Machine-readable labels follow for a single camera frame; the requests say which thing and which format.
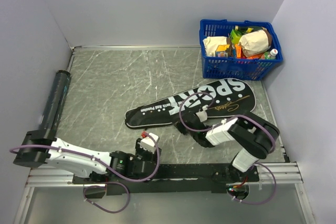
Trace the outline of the black shuttlecock tube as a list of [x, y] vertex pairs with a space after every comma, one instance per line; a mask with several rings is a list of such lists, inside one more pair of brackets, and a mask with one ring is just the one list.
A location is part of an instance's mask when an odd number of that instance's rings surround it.
[[70, 72], [66, 70], [57, 71], [39, 127], [44, 136], [48, 138], [56, 135], [70, 82]]

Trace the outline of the blue plastic basket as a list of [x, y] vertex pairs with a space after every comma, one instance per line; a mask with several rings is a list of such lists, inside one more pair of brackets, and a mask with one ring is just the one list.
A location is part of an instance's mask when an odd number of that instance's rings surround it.
[[[235, 26], [260, 26], [268, 30], [272, 36], [271, 49], [277, 49], [274, 60], [248, 60], [232, 57], [208, 57], [203, 39], [208, 36], [227, 36]], [[202, 19], [199, 25], [199, 43], [201, 46], [202, 74], [205, 79], [235, 78], [240, 80], [259, 81], [272, 69], [283, 62], [281, 46], [274, 28], [269, 22], [256, 21], [228, 21], [226, 19]]]

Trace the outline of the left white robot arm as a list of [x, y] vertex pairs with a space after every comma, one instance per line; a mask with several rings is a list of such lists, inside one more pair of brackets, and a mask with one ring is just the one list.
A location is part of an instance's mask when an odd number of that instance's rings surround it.
[[129, 182], [144, 182], [159, 170], [159, 136], [143, 132], [137, 139], [135, 154], [122, 151], [101, 152], [70, 144], [53, 132], [28, 132], [21, 146], [10, 149], [14, 164], [29, 168], [49, 165], [98, 183], [103, 176], [115, 175]]

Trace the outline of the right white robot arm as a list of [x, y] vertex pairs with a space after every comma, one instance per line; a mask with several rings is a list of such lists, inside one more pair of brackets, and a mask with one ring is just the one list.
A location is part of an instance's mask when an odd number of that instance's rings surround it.
[[239, 143], [242, 149], [229, 165], [229, 175], [235, 181], [243, 180], [253, 165], [275, 150], [280, 135], [274, 124], [248, 111], [212, 126], [204, 124], [195, 113], [182, 113], [173, 125], [204, 148], [230, 141]]

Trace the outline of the black racket bag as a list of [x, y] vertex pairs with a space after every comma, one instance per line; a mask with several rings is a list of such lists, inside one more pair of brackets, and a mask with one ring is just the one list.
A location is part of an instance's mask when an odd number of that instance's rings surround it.
[[198, 112], [203, 106], [209, 119], [227, 118], [245, 111], [253, 111], [256, 97], [251, 86], [238, 79], [220, 79], [186, 90], [155, 102], [130, 109], [125, 113], [125, 124], [130, 129], [162, 127], [178, 118], [178, 111]]

